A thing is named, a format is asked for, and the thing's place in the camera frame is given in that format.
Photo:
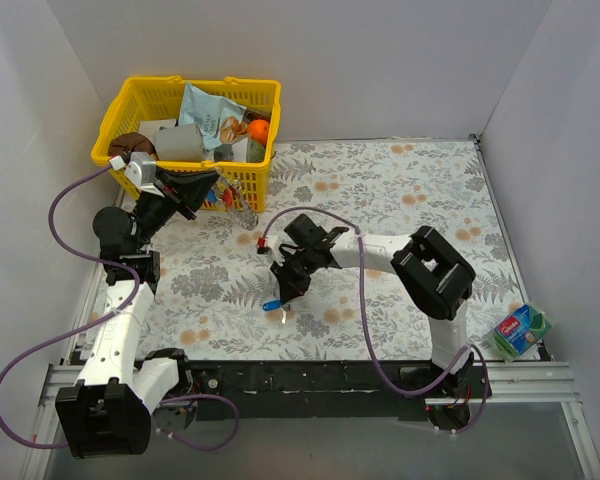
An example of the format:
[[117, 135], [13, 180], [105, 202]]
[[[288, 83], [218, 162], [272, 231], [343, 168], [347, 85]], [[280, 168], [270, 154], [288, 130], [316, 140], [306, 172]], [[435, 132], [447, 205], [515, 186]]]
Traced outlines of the floral table mat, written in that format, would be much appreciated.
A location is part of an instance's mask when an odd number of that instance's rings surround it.
[[474, 145], [455, 142], [282, 143], [272, 161], [267, 208], [247, 231], [229, 214], [173, 218], [153, 239], [161, 280], [137, 353], [168, 347], [192, 359], [428, 359], [427, 318], [394, 276], [317, 272], [285, 325], [262, 305], [278, 295], [256, 242], [306, 213], [329, 229], [339, 217], [368, 234], [437, 229], [473, 266], [469, 339], [484, 337], [523, 294]]

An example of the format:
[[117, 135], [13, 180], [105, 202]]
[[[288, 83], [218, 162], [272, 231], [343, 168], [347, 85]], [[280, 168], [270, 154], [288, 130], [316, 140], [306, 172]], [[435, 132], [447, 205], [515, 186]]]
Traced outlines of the green blue carton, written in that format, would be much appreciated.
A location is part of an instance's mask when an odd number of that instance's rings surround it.
[[544, 311], [532, 304], [524, 304], [491, 329], [483, 344], [499, 359], [513, 362], [543, 340], [553, 326]]

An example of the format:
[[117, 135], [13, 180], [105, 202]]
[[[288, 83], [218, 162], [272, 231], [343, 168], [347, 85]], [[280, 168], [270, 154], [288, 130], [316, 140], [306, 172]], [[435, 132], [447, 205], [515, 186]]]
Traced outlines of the yellow plastic basket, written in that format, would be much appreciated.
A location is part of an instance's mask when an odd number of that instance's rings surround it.
[[107, 165], [122, 142], [145, 139], [159, 167], [196, 172], [217, 167], [256, 212], [264, 211], [281, 85], [276, 80], [187, 80], [180, 76], [128, 78], [114, 98], [91, 151]]

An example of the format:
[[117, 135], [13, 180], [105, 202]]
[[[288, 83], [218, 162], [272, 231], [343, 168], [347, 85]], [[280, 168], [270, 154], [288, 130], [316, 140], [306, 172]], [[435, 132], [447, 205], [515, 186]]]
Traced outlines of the brown round pastry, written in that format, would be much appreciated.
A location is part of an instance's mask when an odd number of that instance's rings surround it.
[[123, 156], [133, 152], [155, 155], [156, 149], [146, 136], [137, 132], [129, 132], [112, 139], [107, 150], [110, 157]]

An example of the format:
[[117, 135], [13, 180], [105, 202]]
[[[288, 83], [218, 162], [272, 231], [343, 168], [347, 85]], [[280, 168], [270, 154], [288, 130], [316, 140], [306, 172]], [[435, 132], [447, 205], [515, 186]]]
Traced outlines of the aluminium frame rail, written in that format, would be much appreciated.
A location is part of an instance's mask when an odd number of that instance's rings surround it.
[[[600, 460], [585, 420], [573, 373], [566, 362], [521, 361], [488, 364], [492, 403], [558, 403], [562, 407], [575, 451], [586, 479], [600, 479]], [[79, 365], [48, 368], [40, 396], [32, 439], [52, 441], [58, 419], [54, 399], [60, 387], [73, 382]]]

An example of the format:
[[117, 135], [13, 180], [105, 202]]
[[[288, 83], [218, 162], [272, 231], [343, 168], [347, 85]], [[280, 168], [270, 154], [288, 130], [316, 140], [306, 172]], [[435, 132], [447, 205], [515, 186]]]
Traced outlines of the green item in basket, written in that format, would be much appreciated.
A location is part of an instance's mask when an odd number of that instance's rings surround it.
[[261, 163], [266, 154], [266, 147], [256, 140], [249, 139], [247, 142], [246, 162]]

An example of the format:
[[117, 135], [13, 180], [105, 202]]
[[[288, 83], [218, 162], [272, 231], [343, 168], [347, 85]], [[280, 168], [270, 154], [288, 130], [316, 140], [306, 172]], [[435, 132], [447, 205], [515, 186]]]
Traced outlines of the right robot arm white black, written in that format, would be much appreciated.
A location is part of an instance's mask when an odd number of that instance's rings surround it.
[[272, 256], [271, 272], [279, 286], [279, 302], [288, 304], [309, 290], [311, 276], [320, 269], [376, 270], [393, 274], [429, 321], [434, 389], [455, 397], [469, 384], [473, 355], [466, 326], [467, 301], [476, 278], [473, 267], [434, 228], [423, 226], [412, 234], [365, 234], [339, 217], [327, 231], [306, 214], [284, 228], [291, 240], [264, 233], [257, 252]]

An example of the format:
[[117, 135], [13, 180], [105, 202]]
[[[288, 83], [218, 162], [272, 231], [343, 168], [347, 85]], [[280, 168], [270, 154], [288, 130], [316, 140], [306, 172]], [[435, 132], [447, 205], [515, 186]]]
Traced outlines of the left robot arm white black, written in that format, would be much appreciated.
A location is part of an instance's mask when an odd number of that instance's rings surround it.
[[143, 453], [151, 415], [164, 396], [180, 400], [191, 392], [183, 351], [152, 353], [140, 366], [136, 351], [161, 276], [151, 239], [175, 214], [194, 219], [218, 178], [213, 170], [160, 170], [154, 190], [141, 193], [132, 211], [109, 206], [96, 213], [92, 227], [106, 272], [108, 319], [75, 384], [60, 389], [55, 401], [74, 457]]

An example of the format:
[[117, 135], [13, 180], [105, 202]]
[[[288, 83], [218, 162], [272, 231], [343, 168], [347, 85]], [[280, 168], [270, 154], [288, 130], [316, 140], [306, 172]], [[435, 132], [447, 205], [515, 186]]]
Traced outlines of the light blue snack bag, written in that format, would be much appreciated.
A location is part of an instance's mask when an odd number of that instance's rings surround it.
[[186, 83], [178, 124], [194, 124], [206, 150], [232, 145], [248, 135], [246, 108], [224, 96], [204, 92]]

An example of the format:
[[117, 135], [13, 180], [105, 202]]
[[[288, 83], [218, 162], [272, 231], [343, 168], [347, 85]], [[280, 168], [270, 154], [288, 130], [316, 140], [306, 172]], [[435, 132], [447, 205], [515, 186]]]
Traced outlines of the orange fruit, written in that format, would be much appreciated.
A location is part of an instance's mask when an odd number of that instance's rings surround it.
[[265, 147], [268, 142], [270, 123], [264, 119], [251, 121], [247, 126], [247, 133], [253, 141]]

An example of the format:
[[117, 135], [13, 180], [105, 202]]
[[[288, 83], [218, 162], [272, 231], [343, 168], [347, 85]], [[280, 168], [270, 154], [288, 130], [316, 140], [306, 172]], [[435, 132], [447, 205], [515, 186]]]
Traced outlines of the white paper in basket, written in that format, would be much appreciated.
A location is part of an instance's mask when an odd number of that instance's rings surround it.
[[162, 120], [144, 120], [139, 123], [137, 132], [140, 135], [152, 140], [155, 134], [161, 130], [171, 129], [177, 126], [176, 118]]

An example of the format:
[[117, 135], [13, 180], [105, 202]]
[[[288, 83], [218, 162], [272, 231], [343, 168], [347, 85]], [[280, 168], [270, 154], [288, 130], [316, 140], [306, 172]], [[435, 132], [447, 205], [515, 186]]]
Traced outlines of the red key tag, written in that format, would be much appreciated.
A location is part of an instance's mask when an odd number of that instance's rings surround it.
[[233, 193], [230, 188], [227, 188], [223, 191], [222, 200], [227, 208], [231, 208], [233, 206]]

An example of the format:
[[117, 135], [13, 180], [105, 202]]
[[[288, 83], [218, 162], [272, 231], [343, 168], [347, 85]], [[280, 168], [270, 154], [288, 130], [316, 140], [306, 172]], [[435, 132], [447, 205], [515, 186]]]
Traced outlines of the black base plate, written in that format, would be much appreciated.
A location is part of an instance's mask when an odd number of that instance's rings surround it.
[[441, 368], [428, 361], [384, 361], [376, 369], [363, 361], [211, 361], [180, 363], [186, 383], [174, 395], [194, 401], [160, 407], [169, 417], [190, 422], [242, 419], [395, 418], [441, 421], [463, 426], [474, 402], [492, 390], [482, 366], [469, 360], [432, 391], [407, 398], [391, 390], [416, 390], [431, 383]]

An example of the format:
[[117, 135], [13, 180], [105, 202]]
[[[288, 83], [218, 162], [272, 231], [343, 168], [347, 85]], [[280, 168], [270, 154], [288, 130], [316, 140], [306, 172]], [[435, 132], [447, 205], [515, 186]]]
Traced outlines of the grey paper cup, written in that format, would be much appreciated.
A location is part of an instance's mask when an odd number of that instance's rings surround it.
[[153, 144], [161, 161], [201, 162], [203, 137], [195, 124], [181, 125], [157, 132]]

